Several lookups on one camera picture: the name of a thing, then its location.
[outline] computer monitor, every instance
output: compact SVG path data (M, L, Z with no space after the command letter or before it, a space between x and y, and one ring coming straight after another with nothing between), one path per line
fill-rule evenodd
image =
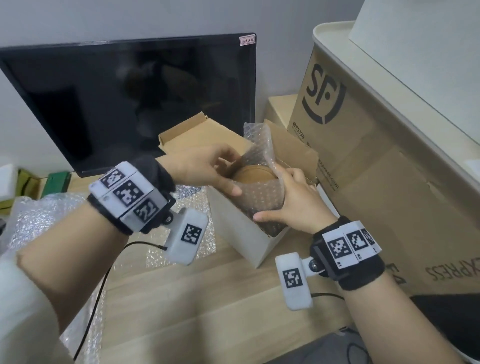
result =
M0 69L80 177L140 154L203 111L243 135L255 120L256 45L247 34L0 50Z

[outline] white sleeve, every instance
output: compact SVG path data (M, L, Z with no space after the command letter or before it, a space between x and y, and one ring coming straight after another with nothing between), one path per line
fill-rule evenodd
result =
M15 260L0 257L0 363L73 363L50 301Z

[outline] person's left hand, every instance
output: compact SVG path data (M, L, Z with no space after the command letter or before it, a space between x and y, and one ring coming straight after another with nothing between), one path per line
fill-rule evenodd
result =
M235 162L240 158L240 154L228 144L216 144L167 154L157 161L172 176L175 184L210 185L231 196L240 196L240 187L220 174L227 166L226 161Z

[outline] person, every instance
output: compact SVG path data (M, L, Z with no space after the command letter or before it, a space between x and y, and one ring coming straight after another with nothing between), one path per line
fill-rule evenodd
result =
M240 159L228 145L188 149L158 158L175 184L212 185L238 196L221 176ZM298 169L278 166L285 202L256 221L279 221L315 234L334 224L316 189ZM72 363L59 335L71 323L122 252L128 235L90 203L81 205L20 250L0 258L0 363ZM460 364L450 344L385 272L365 286L342 291L376 364Z

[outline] wooden table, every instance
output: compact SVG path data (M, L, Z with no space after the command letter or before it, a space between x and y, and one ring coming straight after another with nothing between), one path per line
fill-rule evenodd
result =
M86 192L96 179L74 173L69 192ZM108 279L100 362L265 363L349 325L345 303L334 297L316 298L305 311L285 305L275 256L307 257L310 241L289 231L259 269L219 236L217 252L189 267L147 269L148 247L129 248L122 255L140 263ZM337 293L330 280L308 283L312 292Z

